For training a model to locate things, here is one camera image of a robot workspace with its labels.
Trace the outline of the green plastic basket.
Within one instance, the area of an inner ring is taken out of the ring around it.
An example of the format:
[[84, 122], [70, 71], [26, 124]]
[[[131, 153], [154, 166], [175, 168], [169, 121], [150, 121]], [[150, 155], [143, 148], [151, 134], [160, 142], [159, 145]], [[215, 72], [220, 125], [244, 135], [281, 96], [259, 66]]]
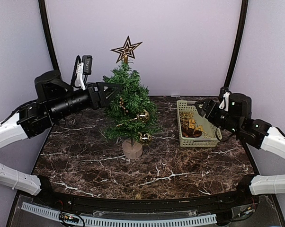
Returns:
[[[181, 147], [213, 148], [222, 138], [221, 130], [201, 117], [195, 106], [195, 101], [177, 101], [178, 134]], [[196, 127], [188, 128], [188, 120], [194, 119]]]

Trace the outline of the small green christmas tree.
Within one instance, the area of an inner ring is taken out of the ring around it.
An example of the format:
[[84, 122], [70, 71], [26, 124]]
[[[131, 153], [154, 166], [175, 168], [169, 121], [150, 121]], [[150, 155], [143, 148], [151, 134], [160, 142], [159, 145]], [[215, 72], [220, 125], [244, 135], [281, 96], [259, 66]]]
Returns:
[[[133, 70], [129, 63], [122, 62], [112, 70], [112, 73], [111, 77], [104, 76], [103, 81], [120, 84], [122, 88], [105, 109], [105, 116], [110, 120], [110, 125], [104, 131], [105, 137], [108, 140], [130, 138], [139, 142], [140, 132], [149, 133], [151, 136], [160, 132], [157, 105], [150, 99], [148, 88], [141, 84], [139, 72]], [[120, 98], [123, 98], [124, 105], [129, 111], [127, 115], [124, 115], [123, 109], [119, 106]], [[143, 110], [150, 114], [147, 123], [137, 120], [137, 115]]]

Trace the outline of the gold star tree topper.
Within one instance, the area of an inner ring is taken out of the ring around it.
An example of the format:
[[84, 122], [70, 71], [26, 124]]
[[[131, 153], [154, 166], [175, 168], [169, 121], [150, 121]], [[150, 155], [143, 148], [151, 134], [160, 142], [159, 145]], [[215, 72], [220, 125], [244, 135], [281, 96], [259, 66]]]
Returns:
[[111, 49], [110, 51], [118, 53], [119, 56], [116, 60], [116, 63], [119, 63], [124, 57], [135, 59], [134, 51], [137, 49], [143, 42], [131, 43], [130, 36], [127, 36], [122, 47], [117, 47]]

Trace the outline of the gold black bauble ornament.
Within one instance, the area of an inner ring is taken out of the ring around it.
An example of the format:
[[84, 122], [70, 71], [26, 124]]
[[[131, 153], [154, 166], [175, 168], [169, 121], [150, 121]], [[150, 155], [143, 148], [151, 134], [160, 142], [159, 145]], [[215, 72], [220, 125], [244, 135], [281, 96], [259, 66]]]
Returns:
[[146, 146], [149, 145], [152, 140], [152, 136], [149, 133], [140, 132], [139, 133], [139, 142]]

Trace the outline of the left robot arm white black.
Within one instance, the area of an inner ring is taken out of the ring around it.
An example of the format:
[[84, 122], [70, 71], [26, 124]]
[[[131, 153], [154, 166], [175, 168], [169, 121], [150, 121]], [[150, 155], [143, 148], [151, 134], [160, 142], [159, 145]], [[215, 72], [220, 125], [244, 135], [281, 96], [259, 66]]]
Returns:
[[[121, 90], [112, 83], [88, 83], [74, 90], [65, 83], [58, 70], [35, 78], [38, 98], [20, 105], [9, 117], [0, 122], [0, 149], [14, 142], [33, 138], [61, 119], [85, 109], [104, 108]], [[58, 196], [47, 177], [28, 175], [0, 162], [0, 184], [39, 196], [47, 206], [54, 206]]]

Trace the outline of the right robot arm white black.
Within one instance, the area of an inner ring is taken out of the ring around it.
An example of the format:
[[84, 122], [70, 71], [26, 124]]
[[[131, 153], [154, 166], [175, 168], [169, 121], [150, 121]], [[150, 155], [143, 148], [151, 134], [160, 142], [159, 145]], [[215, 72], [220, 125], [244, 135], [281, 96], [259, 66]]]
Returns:
[[[242, 93], [222, 89], [219, 102], [204, 99], [194, 104], [198, 114], [215, 127], [227, 130], [256, 149], [285, 159], [285, 134], [270, 123], [251, 117], [252, 100]], [[285, 175], [246, 175], [237, 185], [233, 202], [243, 205], [251, 195], [285, 194]]]

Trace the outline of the round wooden tree base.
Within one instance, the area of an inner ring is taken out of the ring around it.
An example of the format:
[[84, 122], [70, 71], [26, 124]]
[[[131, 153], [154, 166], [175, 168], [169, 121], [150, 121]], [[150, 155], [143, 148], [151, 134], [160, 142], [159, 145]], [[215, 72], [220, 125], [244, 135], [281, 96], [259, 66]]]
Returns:
[[123, 154], [128, 159], [137, 159], [143, 154], [142, 144], [136, 142], [135, 140], [131, 141], [130, 138], [125, 139], [122, 143]]

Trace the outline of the gold berry sprig ornament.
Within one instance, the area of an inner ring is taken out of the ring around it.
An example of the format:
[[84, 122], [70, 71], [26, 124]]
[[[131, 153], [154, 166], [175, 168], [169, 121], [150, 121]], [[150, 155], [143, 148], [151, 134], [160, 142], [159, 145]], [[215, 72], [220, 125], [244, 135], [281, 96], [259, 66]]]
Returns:
[[119, 99], [119, 106], [123, 109], [124, 115], [127, 115], [129, 113], [128, 109], [124, 105], [123, 98]]

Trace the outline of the gold gift box ornament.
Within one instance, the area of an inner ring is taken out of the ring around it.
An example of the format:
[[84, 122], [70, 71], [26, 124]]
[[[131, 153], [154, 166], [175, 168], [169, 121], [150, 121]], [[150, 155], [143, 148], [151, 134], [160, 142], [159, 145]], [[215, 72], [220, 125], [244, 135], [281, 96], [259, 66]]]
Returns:
[[194, 129], [196, 127], [196, 122], [194, 119], [188, 120], [188, 128]]

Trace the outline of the black front rail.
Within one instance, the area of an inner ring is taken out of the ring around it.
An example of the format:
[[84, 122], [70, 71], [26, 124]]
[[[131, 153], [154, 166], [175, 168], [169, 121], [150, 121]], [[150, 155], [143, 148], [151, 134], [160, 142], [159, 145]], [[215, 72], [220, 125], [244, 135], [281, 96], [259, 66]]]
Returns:
[[94, 211], [142, 213], [187, 210], [215, 213], [230, 211], [232, 208], [249, 204], [255, 208], [259, 199], [258, 196], [243, 194], [239, 191], [209, 196], [159, 200], [103, 199], [61, 192], [46, 192], [35, 196], [34, 201], [52, 208], [78, 213], [93, 213]]

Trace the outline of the right black frame post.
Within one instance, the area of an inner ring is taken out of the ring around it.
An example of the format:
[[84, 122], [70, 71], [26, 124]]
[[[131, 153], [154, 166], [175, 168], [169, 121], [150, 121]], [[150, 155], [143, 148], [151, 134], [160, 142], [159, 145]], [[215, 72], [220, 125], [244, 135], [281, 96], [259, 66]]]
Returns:
[[223, 85], [224, 87], [230, 87], [230, 84], [231, 84], [231, 80], [233, 77], [237, 58], [238, 58], [239, 51], [240, 51], [242, 36], [244, 33], [246, 16], [247, 16], [247, 12], [248, 12], [248, 5], [249, 5], [248, 0], [242, 0], [241, 1], [241, 9], [240, 9], [238, 28], [237, 28], [235, 41], [234, 41], [234, 47], [233, 47], [232, 56], [230, 59], [230, 64], [229, 64], [228, 71], [227, 71], [226, 78], [225, 78], [224, 85]]

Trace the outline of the black frame post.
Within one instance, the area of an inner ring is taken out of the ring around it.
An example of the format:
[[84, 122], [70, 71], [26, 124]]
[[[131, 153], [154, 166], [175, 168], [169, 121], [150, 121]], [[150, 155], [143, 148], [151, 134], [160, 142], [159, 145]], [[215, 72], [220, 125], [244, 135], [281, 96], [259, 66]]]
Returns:
[[231, 80], [233, 77], [237, 58], [238, 58], [239, 51], [240, 51], [242, 36], [244, 33], [246, 16], [247, 16], [247, 12], [248, 12], [248, 5], [249, 5], [248, 0], [242, 0], [241, 1], [241, 9], [240, 9], [238, 28], [237, 28], [235, 41], [234, 41], [234, 47], [233, 47], [232, 56], [230, 59], [230, 64], [229, 64], [228, 71], [227, 71], [226, 78], [225, 78], [224, 85], [223, 85], [224, 87], [230, 87], [230, 84], [231, 84]]
[[48, 53], [50, 56], [51, 64], [54, 70], [59, 70], [59, 64], [58, 64], [58, 60], [56, 57], [53, 40], [51, 36], [51, 31], [50, 31], [50, 25], [49, 25], [48, 16], [47, 16], [45, 0], [38, 0], [38, 5], [39, 5], [40, 17], [42, 21], [45, 41], [46, 41]]

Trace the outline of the left black frame post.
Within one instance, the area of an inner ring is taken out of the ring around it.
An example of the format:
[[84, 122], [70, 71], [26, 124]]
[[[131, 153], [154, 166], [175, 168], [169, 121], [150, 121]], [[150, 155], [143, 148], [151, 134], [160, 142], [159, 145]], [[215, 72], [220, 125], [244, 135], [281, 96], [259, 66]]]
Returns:
[[39, 5], [40, 17], [42, 21], [45, 41], [46, 41], [48, 53], [50, 56], [51, 64], [54, 70], [59, 70], [59, 64], [58, 64], [58, 60], [56, 57], [53, 40], [51, 36], [51, 31], [50, 31], [50, 25], [49, 25], [48, 16], [47, 16], [45, 0], [38, 0], [38, 5]]

